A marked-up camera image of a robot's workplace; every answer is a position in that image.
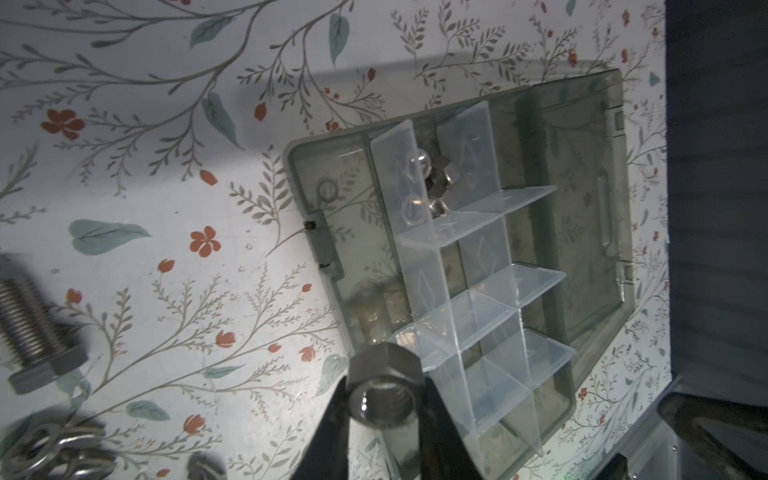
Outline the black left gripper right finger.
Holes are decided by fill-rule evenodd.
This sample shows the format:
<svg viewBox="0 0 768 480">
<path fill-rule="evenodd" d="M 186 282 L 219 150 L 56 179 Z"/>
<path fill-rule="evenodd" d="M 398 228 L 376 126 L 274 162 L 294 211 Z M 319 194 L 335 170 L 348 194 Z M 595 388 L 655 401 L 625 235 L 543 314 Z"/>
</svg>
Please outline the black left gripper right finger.
<svg viewBox="0 0 768 480">
<path fill-rule="evenodd" d="M 423 480 L 483 478 L 429 377 L 418 409 L 418 442 Z"/>
</svg>

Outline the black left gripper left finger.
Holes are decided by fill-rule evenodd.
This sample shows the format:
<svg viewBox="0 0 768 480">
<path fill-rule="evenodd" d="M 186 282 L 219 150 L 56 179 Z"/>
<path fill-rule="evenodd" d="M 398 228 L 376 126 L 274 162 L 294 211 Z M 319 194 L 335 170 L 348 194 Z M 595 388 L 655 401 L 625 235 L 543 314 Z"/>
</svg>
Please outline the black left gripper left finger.
<svg viewBox="0 0 768 480">
<path fill-rule="evenodd" d="M 293 480 L 347 480 L 349 475 L 349 394 L 344 376 L 294 470 Z"/>
</svg>

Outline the silver hex nut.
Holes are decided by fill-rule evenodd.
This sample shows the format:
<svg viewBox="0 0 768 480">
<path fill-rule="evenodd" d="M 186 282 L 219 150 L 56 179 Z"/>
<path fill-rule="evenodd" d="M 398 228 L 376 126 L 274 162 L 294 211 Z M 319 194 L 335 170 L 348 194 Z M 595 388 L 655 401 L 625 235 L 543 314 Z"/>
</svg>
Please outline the silver hex nut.
<svg viewBox="0 0 768 480">
<path fill-rule="evenodd" d="M 458 182 L 460 168 L 446 156 L 433 161 L 429 175 L 425 180 L 429 210 L 433 219 L 446 215 L 449 211 L 444 202 L 447 192 Z"/>
<path fill-rule="evenodd" d="M 376 344 L 350 360 L 346 377 L 350 414 L 370 428 L 397 428 L 411 421 L 424 389 L 420 358 L 400 345 Z"/>
</svg>

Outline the translucent green organizer box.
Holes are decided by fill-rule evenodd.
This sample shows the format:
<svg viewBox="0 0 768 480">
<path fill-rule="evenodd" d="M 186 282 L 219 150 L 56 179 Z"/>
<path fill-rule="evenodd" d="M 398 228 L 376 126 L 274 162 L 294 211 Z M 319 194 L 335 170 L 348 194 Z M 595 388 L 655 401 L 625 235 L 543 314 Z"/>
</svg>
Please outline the translucent green organizer box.
<svg viewBox="0 0 768 480">
<path fill-rule="evenodd" d="M 409 227 L 399 171 L 417 147 L 461 176 L 446 215 Z M 542 453 L 633 308 L 625 155 L 616 70 L 287 149 L 349 349 L 418 355 L 488 479 Z"/>
</svg>

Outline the silver hex bolt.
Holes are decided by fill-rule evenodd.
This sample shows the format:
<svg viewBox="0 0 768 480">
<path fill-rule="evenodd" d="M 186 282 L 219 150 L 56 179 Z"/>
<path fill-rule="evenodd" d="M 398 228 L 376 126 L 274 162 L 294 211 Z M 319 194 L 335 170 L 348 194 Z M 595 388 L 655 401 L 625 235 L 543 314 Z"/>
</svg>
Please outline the silver hex bolt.
<svg viewBox="0 0 768 480">
<path fill-rule="evenodd" d="M 1 258 L 1 334 L 21 367 L 9 376 L 16 394 L 32 393 L 78 369 L 86 349 L 49 314 L 27 270 Z"/>
</svg>

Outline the shiny silver nut pair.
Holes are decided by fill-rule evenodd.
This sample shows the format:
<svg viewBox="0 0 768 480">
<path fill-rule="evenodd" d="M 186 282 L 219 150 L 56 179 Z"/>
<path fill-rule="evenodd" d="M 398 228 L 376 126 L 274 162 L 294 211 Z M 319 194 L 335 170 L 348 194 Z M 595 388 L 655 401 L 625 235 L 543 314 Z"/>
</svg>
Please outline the shiny silver nut pair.
<svg viewBox="0 0 768 480">
<path fill-rule="evenodd" d="M 429 200 L 425 190 L 431 169 L 431 157 L 420 147 L 417 147 L 400 166 L 398 186 L 398 192 L 402 195 L 400 214 L 409 227 L 421 225 L 427 219 Z"/>
</svg>

